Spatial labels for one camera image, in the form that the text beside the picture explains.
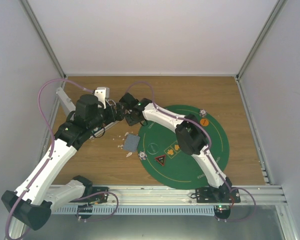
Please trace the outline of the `blue orange chip stack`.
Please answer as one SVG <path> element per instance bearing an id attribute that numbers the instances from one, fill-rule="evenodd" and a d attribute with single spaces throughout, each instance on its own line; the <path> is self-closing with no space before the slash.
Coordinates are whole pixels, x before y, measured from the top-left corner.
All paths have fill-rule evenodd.
<path id="1" fill-rule="evenodd" d="M 141 161 L 145 161 L 145 160 L 147 159 L 147 154 L 146 154 L 145 151 L 140 151 L 140 152 L 138 153 L 138 157 L 139 157 L 139 159 L 140 159 Z"/>
<path id="2" fill-rule="evenodd" d="M 200 116 L 201 118 L 206 117 L 206 116 L 207 116 L 207 111 L 206 111 L 205 109 L 200 109 L 200 110 L 199 110 L 199 116 Z"/>

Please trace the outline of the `clear round dealer button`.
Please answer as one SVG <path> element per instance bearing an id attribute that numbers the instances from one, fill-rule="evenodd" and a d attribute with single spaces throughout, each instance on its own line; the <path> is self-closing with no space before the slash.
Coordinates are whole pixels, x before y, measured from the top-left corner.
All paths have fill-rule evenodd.
<path id="1" fill-rule="evenodd" d="M 157 144 L 155 144 L 155 143 L 150 143 L 147 146 L 147 152 L 150 155 L 156 155 L 159 152 L 159 146 Z"/>

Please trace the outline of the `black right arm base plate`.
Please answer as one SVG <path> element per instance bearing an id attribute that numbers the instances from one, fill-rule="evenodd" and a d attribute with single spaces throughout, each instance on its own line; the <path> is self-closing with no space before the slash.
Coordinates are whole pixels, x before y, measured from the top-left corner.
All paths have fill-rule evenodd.
<path id="1" fill-rule="evenodd" d="M 222 193 L 218 190 L 212 190 L 210 187 L 196 188 L 195 192 L 190 195 L 197 203 L 240 203 L 241 198 L 237 190 L 229 193 L 227 190 Z"/>

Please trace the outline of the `orange big blind button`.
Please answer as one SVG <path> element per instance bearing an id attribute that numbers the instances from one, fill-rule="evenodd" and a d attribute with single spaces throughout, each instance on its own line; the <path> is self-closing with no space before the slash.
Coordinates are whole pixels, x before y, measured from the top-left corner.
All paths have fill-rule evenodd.
<path id="1" fill-rule="evenodd" d="M 203 127 L 207 127 L 209 125 L 209 120 L 207 118 L 202 118 L 199 123 L 203 126 Z"/>

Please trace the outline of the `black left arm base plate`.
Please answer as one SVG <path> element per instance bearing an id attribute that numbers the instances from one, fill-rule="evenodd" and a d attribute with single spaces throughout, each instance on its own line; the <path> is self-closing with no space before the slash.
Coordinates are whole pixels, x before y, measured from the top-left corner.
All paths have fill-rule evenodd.
<path id="1" fill-rule="evenodd" d="M 81 200 L 72 200 L 70 201 L 71 203 L 89 203 L 89 204 L 101 204 L 101 203 L 106 203 L 108 200 L 108 194 L 107 193 L 101 193 L 101 194 L 96 194 L 94 196 L 91 196 L 92 194 L 99 193 L 99 192 L 107 192 L 109 190 L 109 187 L 107 186 L 92 186 L 86 189 L 82 195 L 83 197 L 90 196 L 89 198 L 86 199 L 81 199 Z"/>

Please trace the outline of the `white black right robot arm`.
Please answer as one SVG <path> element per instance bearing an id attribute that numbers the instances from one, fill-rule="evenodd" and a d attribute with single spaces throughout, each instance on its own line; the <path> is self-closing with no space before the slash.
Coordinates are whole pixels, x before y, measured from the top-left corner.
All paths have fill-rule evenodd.
<path id="1" fill-rule="evenodd" d="M 230 196 L 232 183 L 214 159 L 212 139 L 195 115 L 169 111 L 150 99 L 137 100 L 128 92 L 119 102 L 127 111 L 125 119 L 129 125 L 151 121 L 175 133 L 180 150 L 191 156 L 205 174 L 213 200 L 222 203 Z"/>

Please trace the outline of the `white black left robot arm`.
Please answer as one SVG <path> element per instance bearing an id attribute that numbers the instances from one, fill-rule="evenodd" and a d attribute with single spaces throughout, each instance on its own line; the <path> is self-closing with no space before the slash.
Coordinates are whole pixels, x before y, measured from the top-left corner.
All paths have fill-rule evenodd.
<path id="1" fill-rule="evenodd" d="M 33 172 L 16 190 L 2 195 L 10 216 L 36 231 L 46 224 L 52 212 L 69 202 L 82 202 L 85 207 L 106 202 L 108 189 L 97 192 L 93 183 L 80 175 L 54 191 L 49 188 L 87 140 L 103 136 L 106 127 L 123 120 L 124 114 L 121 103 L 109 104 L 95 95 L 82 95 L 52 135 L 49 149 Z"/>

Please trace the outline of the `black red triangular all-in button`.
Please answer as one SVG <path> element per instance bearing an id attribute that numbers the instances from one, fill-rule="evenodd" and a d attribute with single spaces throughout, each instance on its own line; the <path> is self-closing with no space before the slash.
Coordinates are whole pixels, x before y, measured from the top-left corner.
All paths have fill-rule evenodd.
<path id="1" fill-rule="evenodd" d="M 161 166 L 165 166 L 165 164 L 166 164 L 166 155 L 164 154 L 164 155 L 160 155 L 160 156 L 157 156 L 157 157 L 155 157 L 154 158 L 155 159 L 155 161 L 157 162 L 157 163 L 159 163 Z"/>

